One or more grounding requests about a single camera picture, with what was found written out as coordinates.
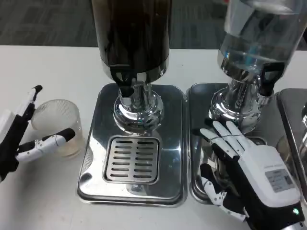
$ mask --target green led light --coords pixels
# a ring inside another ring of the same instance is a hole
[[[298,209],[297,209],[297,208],[293,208],[293,213],[296,214],[296,215],[298,215],[298,214],[299,214]]]

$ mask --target clear plastic cup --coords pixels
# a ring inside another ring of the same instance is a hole
[[[66,128],[75,131],[75,137],[57,148],[56,153],[63,157],[77,155],[84,148],[84,138],[78,107],[71,101],[56,99],[43,103],[34,112],[32,127],[40,135],[48,136]]]

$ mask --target drip tray grate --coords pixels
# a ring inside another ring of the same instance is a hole
[[[111,182],[149,184],[157,180],[159,142],[155,138],[114,138],[105,178]]]

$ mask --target label sticker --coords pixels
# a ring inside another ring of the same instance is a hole
[[[265,172],[265,175],[276,193],[295,187],[286,169]]]

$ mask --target white table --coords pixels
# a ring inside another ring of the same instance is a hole
[[[216,57],[217,50],[171,50],[169,69],[155,84],[175,85],[185,92],[198,82],[229,82]],[[306,60],[307,52],[296,51],[275,91],[306,88]],[[98,48],[0,46],[0,72],[0,112],[14,110],[30,88],[41,84],[44,89],[36,105],[57,98],[73,101],[79,107],[85,137],[97,95],[112,82],[103,73]],[[32,136],[29,127],[24,141]],[[82,162],[82,156],[57,161],[44,170],[44,175],[35,173],[37,164],[8,175],[0,186],[1,230],[249,229],[218,208],[198,203],[190,194],[177,208],[82,203],[76,195],[79,171],[70,170],[73,161]],[[59,174],[58,182],[48,180],[53,173]],[[63,193],[71,194],[69,199],[63,199]]]

